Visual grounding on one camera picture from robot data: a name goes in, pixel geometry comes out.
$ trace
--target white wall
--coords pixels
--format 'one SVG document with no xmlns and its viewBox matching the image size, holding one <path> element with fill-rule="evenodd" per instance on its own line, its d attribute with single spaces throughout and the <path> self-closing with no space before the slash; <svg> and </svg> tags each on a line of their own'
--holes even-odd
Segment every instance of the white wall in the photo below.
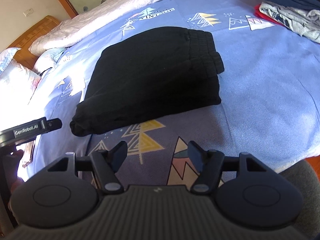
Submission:
<svg viewBox="0 0 320 240">
<path fill-rule="evenodd" d="M 23 12 L 30 8 L 35 12 L 25 17 Z M 0 52 L 47 15 L 70 19 L 58 0 L 0 0 Z"/>
</svg>

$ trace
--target wooden headboard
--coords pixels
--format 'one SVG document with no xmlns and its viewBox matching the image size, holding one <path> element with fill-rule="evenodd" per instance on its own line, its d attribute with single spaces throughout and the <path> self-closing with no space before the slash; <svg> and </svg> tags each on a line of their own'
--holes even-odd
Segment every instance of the wooden headboard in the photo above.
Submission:
<svg viewBox="0 0 320 240">
<path fill-rule="evenodd" d="M 30 29 L 24 32 L 19 38 L 10 44 L 8 48 L 21 48 L 13 57 L 21 65 L 28 69 L 33 69 L 38 57 L 33 55 L 28 49 L 31 44 L 40 36 L 46 35 L 54 27 L 58 26 L 60 21 L 52 16 L 44 17 L 40 22 L 33 25 Z"/>
</svg>

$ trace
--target blue bed sheet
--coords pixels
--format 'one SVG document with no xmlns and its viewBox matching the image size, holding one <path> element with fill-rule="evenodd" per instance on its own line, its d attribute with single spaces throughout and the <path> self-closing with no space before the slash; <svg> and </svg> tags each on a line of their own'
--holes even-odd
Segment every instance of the blue bed sheet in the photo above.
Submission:
<svg viewBox="0 0 320 240">
<path fill-rule="evenodd" d="M 59 117 L 63 127 L 37 139 L 28 174 L 33 175 L 65 152 L 83 156 L 93 150 L 111 149 L 121 140 L 129 147 L 128 157 L 117 173 L 124 185 L 190 186 L 197 176 L 185 151 L 190 140 L 229 156 L 249 152 L 276 171 L 318 155 L 319 44 L 255 18 L 253 7 L 260 3 L 162 0 L 118 18 L 67 49 L 30 102 L 40 109 L 39 117 Z M 73 136 L 69 122 L 101 52 L 161 26 L 213 34 L 225 66 L 219 75 L 222 103 L 103 135 Z"/>
</svg>

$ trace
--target wall outlet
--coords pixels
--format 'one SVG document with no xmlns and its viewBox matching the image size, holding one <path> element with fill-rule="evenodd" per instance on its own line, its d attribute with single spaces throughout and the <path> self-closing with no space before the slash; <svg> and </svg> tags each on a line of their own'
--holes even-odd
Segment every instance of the wall outlet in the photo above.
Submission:
<svg viewBox="0 0 320 240">
<path fill-rule="evenodd" d="M 30 8 L 30 9 L 24 11 L 23 14 L 25 15 L 25 17 L 27 17 L 27 16 L 29 16 L 30 14 L 34 13 L 34 12 L 35 12 L 35 11 L 34 11 L 32 8 Z"/>
</svg>

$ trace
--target wooden floor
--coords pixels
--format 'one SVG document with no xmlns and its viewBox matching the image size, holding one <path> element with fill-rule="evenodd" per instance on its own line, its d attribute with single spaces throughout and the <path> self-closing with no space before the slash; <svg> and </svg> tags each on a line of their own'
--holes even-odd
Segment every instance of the wooden floor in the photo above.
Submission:
<svg viewBox="0 0 320 240">
<path fill-rule="evenodd" d="M 320 156 L 307 158 L 306 160 L 313 167 L 320 180 Z"/>
</svg>

